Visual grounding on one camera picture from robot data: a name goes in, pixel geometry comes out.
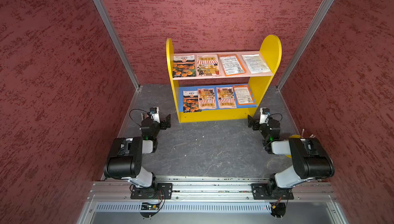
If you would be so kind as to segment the orange bordered seed bag top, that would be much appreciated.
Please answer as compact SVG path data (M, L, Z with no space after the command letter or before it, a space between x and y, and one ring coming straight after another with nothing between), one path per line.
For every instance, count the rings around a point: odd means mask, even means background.
M246 73L236 54L219 54L218 58L223 66L225 76Z

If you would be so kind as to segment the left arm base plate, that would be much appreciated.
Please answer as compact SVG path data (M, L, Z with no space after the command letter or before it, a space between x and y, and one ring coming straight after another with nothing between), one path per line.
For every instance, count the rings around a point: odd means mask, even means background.
M171 199L173 184L171 183L157 183L149 188L137 188L133 186L130 193L131 199L146 199L146 200L168 200Z

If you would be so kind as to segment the white seed bag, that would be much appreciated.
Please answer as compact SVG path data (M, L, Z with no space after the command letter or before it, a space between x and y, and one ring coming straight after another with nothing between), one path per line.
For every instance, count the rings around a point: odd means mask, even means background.
M242 55L242 58L250 73L258 74L270 72L270 68L259 54Z

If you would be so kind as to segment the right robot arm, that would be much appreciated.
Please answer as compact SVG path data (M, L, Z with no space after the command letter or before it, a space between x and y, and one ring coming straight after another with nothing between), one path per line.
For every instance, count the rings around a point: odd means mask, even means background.
M284 195L294 186L306 181L333 177L334 165L326 150L316 138L290 137L280 140L280 122L262 114L259 119L247 116L248 127L260 131L268 154L290 156L292 166L272 174L262 186L265 196Z

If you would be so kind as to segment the sunflower shop seed bag top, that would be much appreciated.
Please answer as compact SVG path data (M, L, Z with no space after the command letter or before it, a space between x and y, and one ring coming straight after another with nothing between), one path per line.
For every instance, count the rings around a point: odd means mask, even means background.
M197 55L197 72L199 76L220 76L220 65L218 56Z

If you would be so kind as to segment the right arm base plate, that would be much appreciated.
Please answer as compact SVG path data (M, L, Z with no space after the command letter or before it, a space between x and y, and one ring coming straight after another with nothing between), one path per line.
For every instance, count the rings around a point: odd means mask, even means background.
M293 200L292 189L283 189L270 184L251 184L254 200Z

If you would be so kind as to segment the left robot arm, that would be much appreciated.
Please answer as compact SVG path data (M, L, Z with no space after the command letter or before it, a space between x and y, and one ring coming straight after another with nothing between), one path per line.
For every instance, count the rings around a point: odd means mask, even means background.
M134 186L131 192L148 198L157 195L156 176L143 168L142 159L156 152L159 132L170 127L170 114L160 120L158 113L148 113L141 122L141 136L114 139L104 165L105 178L128 181Z

